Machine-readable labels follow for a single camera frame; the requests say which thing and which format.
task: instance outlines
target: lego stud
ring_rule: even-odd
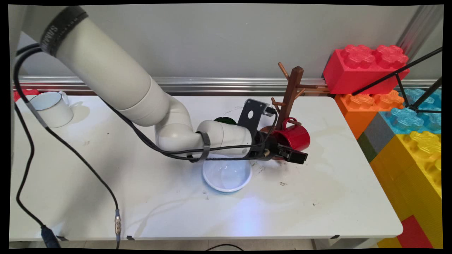
[[[352,96],[351,94],[345,95],[345,103],[350,107],[354,109],[364,108],[368,109],[370,108],[373,103],[374,99],[370,97],[368,94],[357,94],[355,96]]]
[[[403,54],[403,50],[395,45],[389,47],[380,45],[373,52],[373,55],[377,64],[385,69],[399,69],[408,62],[408,57]]]
[[[441,188],[441,159],[428,163],[427,173],[432,177],[433,182]]]
[[[386,112],[386,118],[392,126],[403,131],[416,131],[424,124],[424,121],[417,117],[416,112],[409,108],[393,108]]]
[[[348,45],[341,50],[340,55],[344,59],[344,64],[352,69],[358,67],[367,69],[375,61],[372,50],[364,45]]]
[[[404,142],[419,158],[428,160],[441,158],[439,137],[431,132],[411,132],[404,136]]]
[[[440,108],[429,108],[428,110],[441,111]],[[418,113],[418,117],[424,121],[424,126],[435,132],[441,130],[441,113]]]
[[[374,94],[372,97],[375,100],[375,104],[382,109],[400,108],[402,109],[403,97],[399,96],[399,92],[392,90],[388,94]]]

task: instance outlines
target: cable connector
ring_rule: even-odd
[[[114,232],[116,238],[121,235],[121,217],[119,215],[119,209],[116,209],[116,216],[114,218]]]

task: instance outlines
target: giant lego brick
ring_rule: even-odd
[[[430,95],[430,97],[432,97],[435,102],[433,103],[435,105],[435,107],[441,108],[441,89],[436,89],[433,94]]]
[[[441,114],[416,114],[408,108],[393,108],[389,112],[377,113],[364,133],[375,152],[379,153],[396,134],[410,134],[413,131],[441,134]]]
[[[377,243],[378,248],[402,248],[400,245],[399,239],[397,237],[394,238],[385,238]]]
[[[414,165],[395,181],[409,209],[413,211],[422,231],[434,248],[443,248],[443,205],[440,192],[431,183],[434,174],[441,174],[441,160],[433,164],[434,169]]]
[[[433,247],[442,248],[443,206],[439,137],[430,132],[412,132],[396,137],[415,164],[398,175],[394,182]]]
[[[396,183],[389,174],[389,171],[392,169],[393,164],[388,160],[384,160],[382,155],[378,154],[372,160],[370,166],[375,176],[377,177],[378,182],[380,183],[383,191],[388,197],[388,200],[391,203],[392,208],[394,208],[394,211],[397,214],[399,220],[403,221],[404,219],[413,215],[413,212],[411,211],[410,207],[405,201],[402,193],[400,192],[400,190],[396,186]]]
[[[388,94],[337,94],[335,101],[348,123],[353,135],[358,139],[379,111],[403,108],[403,98],[392,90]]]
[[[443,247],[441,142],[430,132],[395,135],[370,163],[397,215],[416,216],[434,248]]]
[[[328,89],[332,94],[352,94],[356,90],[403,67],[408,57],[397,46],[380,45],[371,50],[364,45],[348,45],[336,49],[323,71]],[[405,78],[409,70],[399,74]],[[363,94],[387,94],[398,85],[396,77],[391,77]]]
[[[406,98],[409,104],[415,103],[421,95],[425,93],[424,90],[416,88],[416,89],[405,89]],[[419,108],[432,108],[434,107],[435,99],[431,96],[427,97],[419,106]]]
[[[433,246],[422,231],[415,216],[410,216],[402,221],[403,233],[397,237],[402,248],[425,248],[432,249]]]
[[[370,163],[375,158],[377,153],[375,152],[375,149],[373,149],[372,144],[369,142],[369,139],[367,138],[365,133],[359,136],[358,144],[359,147],[361,147],[361,150],[363,151],[367,162]]]
[[[408,102],[410,104],[415,103],[421,95],[425,93],[424,90],[416,88],[416,89],[405,89],[405,94]],[[442,100],[442,92],[441,90],[435,90],[428,98],[426,98],[419,106],[419,109],[431,109],[431,108],[440,108],[441,110],[441,100]]]

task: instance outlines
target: yellow lego brick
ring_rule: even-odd
[[[430,132],[412,132],[409,135],[396,135],[405,149],[411,154],[416,164],[410,166],[409,176],[422,190],[434,189],[442,198],[441,188],[441,142],[439,137]]]
[[[430,132],[397,134],[371,166],[400,220],[412,212],[432,246],[442,248],[440,136]]]
[[[377,155],[384,161],[385,170],[393,180],[409,167],[416,164],[413,156],[411,156],[400,140],[400,136],[404,135],[395,135],[392,137]]]
[[[387,170],[391,169],[391,165],[386,165],[384,160],[381,159],[381,154],[378,154],[371,161],[370,166],[372,167],[375,176],[380,182],[380,185],[394,208],[399,220],[403,221],[413,215],[413,212],[400,193],[400,190],[396,187],[395,182],[387,172]]]
[[[402,248],[397,237],[385,238],[377,243],[378,248]]]
[[[441,169],[441,162],[438,161],[434,167]],[[426,174],[423,166],[417,164],[402,173],[394,182],[432,246],[442,249],[442,198],[437,192],[438,188],[433,188],[427,180]]]

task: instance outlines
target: black strap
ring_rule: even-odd
[[[64,8],[44,30],[39,42],[42,51],[55,56],[67,34],[87,17],[88,14],[80,6]]]
[[[199,162],[199,161],[205,161],[207,157],[209,156],[210,152],[210,138],[209,135],[206,132],[196,132],[201,134],[202,141],[204,142],[204,147],[202,148],[202,154],[201,157],[197,160],[191,160],[190,162]]]

